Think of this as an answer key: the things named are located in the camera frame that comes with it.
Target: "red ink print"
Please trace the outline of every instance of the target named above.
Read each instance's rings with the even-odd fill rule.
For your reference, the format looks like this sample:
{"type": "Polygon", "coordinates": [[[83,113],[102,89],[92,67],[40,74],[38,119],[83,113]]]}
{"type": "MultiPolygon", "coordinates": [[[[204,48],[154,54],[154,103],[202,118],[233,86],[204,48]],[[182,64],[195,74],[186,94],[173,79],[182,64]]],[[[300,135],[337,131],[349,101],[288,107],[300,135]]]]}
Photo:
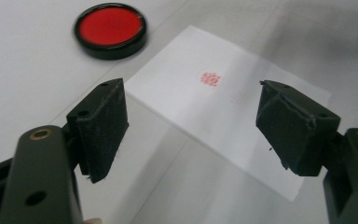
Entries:
{"type": "Polygon", "coordinates": [[[209,86],[217,86],[217,82],[219,81],[220,76],[216,73],[204,73],[201,77],[201,82],[205,85],[209,86]]]}

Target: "red ink surface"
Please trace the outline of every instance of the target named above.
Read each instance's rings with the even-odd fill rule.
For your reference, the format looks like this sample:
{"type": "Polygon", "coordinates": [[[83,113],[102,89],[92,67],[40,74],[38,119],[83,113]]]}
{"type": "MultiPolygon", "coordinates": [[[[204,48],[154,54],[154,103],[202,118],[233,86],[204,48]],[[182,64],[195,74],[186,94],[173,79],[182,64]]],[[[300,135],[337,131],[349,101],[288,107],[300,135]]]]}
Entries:
{"type": "Polygon", "coordinates": [[[201,82],[209,86],[217,86],[217,82],[220,80],[220,76],[216,73],[204,73],[201,77],[201,82]]]}
{"type": "Polygon", "coordinates": [[[142,24],[136,13],[120,7],[91,12],[80,23],[80,35],[92,44],[115,45],[133,38],[142,24]]]}

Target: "black ink pad case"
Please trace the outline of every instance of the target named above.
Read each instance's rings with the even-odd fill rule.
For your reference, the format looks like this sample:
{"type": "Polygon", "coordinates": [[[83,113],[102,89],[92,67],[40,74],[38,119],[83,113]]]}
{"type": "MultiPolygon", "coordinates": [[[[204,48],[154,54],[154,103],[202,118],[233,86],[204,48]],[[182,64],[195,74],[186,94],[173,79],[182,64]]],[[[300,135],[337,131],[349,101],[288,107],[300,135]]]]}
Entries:
{"type": "Polygon", "coordinates": [[[138,52],[146,42],[146,20],[135,8],[106,3],[77,18],[75,36],[83,50],[99,59],[117,60],[138,52]]]}

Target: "white table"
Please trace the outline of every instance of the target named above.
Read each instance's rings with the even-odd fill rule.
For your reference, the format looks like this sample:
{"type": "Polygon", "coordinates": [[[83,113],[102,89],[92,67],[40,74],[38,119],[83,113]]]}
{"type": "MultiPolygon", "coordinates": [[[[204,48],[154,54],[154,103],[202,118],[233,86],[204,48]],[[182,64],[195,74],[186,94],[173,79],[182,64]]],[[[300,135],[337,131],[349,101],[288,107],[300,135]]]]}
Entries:
{"type": "MultiPolygon", "coordinates": [[[[341,133],[358,125],[358,1],[123,1],[141,10],[149,41],[121,61],[95,60],[72,35],[101,1],[0,1],[0,161],[33,127],[62,126],[98,83],[128,80],[188,25],[225,38],[330,91],[341,133]]],[[[77,172],[84,218],[103,223],[327,223],[322,180],[289,203],[127,98],[130,128],[109,176],[77,172]]]]}

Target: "sheet of paper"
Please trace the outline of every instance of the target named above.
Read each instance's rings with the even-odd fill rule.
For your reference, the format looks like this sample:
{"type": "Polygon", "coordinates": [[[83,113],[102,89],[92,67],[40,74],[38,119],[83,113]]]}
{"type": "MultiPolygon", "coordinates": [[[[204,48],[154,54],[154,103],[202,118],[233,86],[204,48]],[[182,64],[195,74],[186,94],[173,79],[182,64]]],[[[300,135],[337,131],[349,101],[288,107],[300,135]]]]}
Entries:
{"type": "Polygon", "coordinates": [[[260,80],[286,83],[327,105],[330,93],[215,35],[189,26],[125,83],[128,95],[293,201],[303,177],[255,127],[260,80]]]}

